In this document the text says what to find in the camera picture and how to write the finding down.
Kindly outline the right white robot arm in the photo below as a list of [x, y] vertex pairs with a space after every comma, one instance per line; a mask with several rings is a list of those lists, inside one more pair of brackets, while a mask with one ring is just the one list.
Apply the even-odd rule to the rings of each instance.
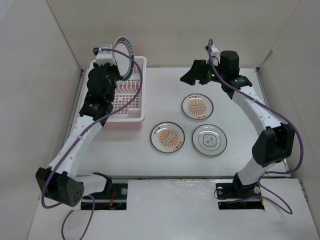
[[279, 113], [263, 104], [251, 81], [240, 75], [239, 55], [232, 50], [220, 53], [218, 65], [209, 60], [194, 60], [190, 70], [180, 78], [181, 82], [201, 85], [209, 82], [221, 84], [222, 90], [246, 114], [254, 126], [258, 138], [252, 147], [251, 160], [237, 172], [232, 182], [218, 183], [217, 196], [220, 200], [247, 199], [258, 186], [268, 170], [291, 156], [294, 138], [298, 131]]

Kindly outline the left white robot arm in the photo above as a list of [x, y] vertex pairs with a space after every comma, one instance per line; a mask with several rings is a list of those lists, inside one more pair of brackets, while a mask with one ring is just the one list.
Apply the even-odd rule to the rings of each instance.
[[93, 173], [77, 178], [80, 162], [97, 133], [105, 125], [113, 110], [117, 82], [121, 79], [116, 64], [93, 64], [88, 72], [87, 94], [79, 111], [75, 127], [67, 141], [47, 168], [40, 167], [35, 178], [44, 198], [69, 207], [75, 207], [88, 194], [89, 186], [95, 182], [93, 191], [102, 199], [111, 195], [112, 186], [107, 176]]

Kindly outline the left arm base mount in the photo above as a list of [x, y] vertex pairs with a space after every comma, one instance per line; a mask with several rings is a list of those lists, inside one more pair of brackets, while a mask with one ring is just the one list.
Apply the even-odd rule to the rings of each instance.
[[110, 193], [92, 193], [95, 210], [122, 211], [127, 209], [128, 182], [113, 182]]

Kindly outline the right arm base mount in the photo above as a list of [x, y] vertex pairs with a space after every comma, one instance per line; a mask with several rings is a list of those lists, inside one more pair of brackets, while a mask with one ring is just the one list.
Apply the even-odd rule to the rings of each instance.
[[232, 182], [217, 182], [214, 196], [219, 210], [264, 210], [260, 187], [256, 184], [239, 190]]

